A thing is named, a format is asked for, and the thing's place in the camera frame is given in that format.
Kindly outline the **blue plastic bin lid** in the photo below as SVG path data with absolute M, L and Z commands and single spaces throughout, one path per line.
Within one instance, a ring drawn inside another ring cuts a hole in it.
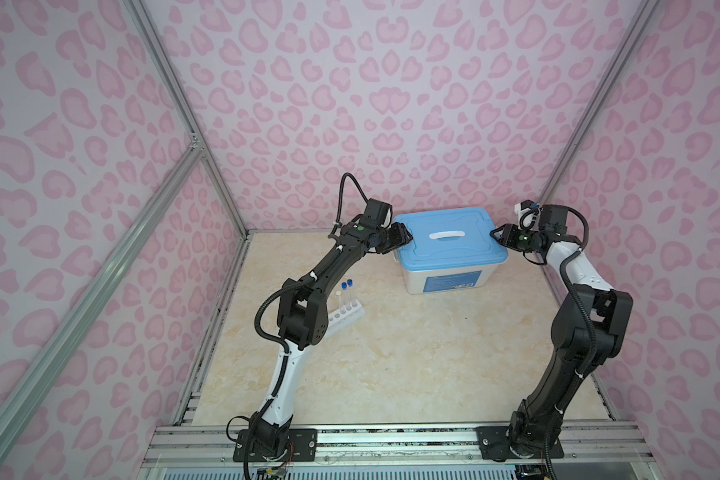
M 411 272 L 498 265 L 508 258 L 507 249 L 490 233 L 496 228 L 479 207 L 398 215 L 412 235 L 397 250 L 402 266 Z

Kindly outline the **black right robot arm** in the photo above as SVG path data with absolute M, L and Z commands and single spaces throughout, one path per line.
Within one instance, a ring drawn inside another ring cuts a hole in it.
M 551 324 L 553 353 L 533 392 L 512 413 L 508 427 L 483 438 L 484 458 L 550 460 L 564 415 L 584 380 L 620 352 L 633 308 L 630 294 L 606 281 L 585 254 L 589 237 L 569 233 L 567 220 L 585 217 L 572 207 L 524 200 L 518 220 L 491 233 L 509 250 L 539 256 L 555 269 L 566 296 Z

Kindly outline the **aluminium frame strut left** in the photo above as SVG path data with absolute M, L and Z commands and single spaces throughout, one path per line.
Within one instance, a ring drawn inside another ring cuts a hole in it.
M 0 466 L 204 155 L 190 146 L 0 406 Z

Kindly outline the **white plastic storage bin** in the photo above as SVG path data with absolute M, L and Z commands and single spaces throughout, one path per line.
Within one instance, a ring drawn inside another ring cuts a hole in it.
M 503 262 L 436 270 L 401 268 L 406 290 L 416 295 L 482 287 L 501 265 Z

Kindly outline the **white-capped test tube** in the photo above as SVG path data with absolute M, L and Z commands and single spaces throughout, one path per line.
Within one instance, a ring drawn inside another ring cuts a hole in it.
M 336 310 L 339 312 L 344 310 L 344 295 L 341 290 L 336 292 Z

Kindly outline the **blue-capped test tube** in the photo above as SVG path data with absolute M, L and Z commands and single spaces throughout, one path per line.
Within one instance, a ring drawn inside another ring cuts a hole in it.
M 341 290 L 338 292 L 340 297 L 340 311 L 345 312 L 349 302 L 348 296 L 348 284 L 346 282 L 341 283 Z
M 355 298 L 355 291 L 354 291 L 354 288 L 353 288 L 353 280 L 352 280 L 352 279 L 348 279 L 348 280 L 346 281 L 346 285 L 347 285 L 347 288 L 346 288 L 347 305 L 348 305 L 349 308 L 355 308 L 355 307 L 356 307 L 356 304 L 357 304 L 357 301 L 356 301 L 356 298 Z

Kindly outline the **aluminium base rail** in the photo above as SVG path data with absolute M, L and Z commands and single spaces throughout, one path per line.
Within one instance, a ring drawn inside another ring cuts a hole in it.
M 564 424 L 548 456 L 497 462 L 496 422 L 300 426 L 274 461 L 243 464 L 241 428 L 160 427 L 140 479 L 659 479 L 656 458 L 630 422 Z

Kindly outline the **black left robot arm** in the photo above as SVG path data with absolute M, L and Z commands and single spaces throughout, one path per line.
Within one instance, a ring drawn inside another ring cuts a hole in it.
M 279 350 L 267 396 L 250 416 L 241 442 L 246 460 L 252 453 L 279 459 L 287 451 L 296 392 L 308 355 L 329 332 L 330 294 L 367 254 L 384 255 L 413 240 L 392 217 L 390 204 L 370 199 L 363 213 L 329 235 L 334 245 L 314 268 L 298 279 L 286 279 L 256 311 L 256 334 L 277 344 Z

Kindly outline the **white test tube rack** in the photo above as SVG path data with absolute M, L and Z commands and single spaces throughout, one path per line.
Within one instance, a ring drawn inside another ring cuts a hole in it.
M 355 321 L 363 318 L 365 315 L 366 310 L 359 301 L 356 301 L 349 306 L 345 306 L 342 309 L 331 312 L 328 317 L 329 324 L 324 338 L 330 338 L 331 336 L 337 334 L 338 332 L 353 324 Z

